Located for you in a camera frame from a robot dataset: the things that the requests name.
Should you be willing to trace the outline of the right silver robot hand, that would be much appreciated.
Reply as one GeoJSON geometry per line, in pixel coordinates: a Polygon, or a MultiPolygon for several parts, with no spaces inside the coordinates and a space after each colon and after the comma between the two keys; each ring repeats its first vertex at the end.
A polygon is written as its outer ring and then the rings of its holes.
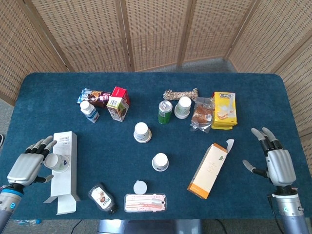
{"type": "Polygon", "coordinates": [[[276,187],[290,186],[296,181],[291,155],[284,149],[276,136],[268,129],[251,128],[251,132],[257,137],[265,154],[267,169],[262,170],[243,160],[243,165],[253,174],[270,179],[276,187]]]}

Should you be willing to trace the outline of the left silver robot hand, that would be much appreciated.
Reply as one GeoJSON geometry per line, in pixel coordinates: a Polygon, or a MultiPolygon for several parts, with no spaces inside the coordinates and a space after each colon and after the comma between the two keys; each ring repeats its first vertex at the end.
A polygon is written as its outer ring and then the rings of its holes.
{"type": "Polygon", "coordinates": [[[53,139],[53,136],[48,136],[27,147],[25,152],[19,155],[10,170],[7,176],[8,182],[27,187],[33,183],[47,183],[51,181],[54,177],[53,175],[40,177],[39,171],[56,143],[57,141],[53,139]]]}

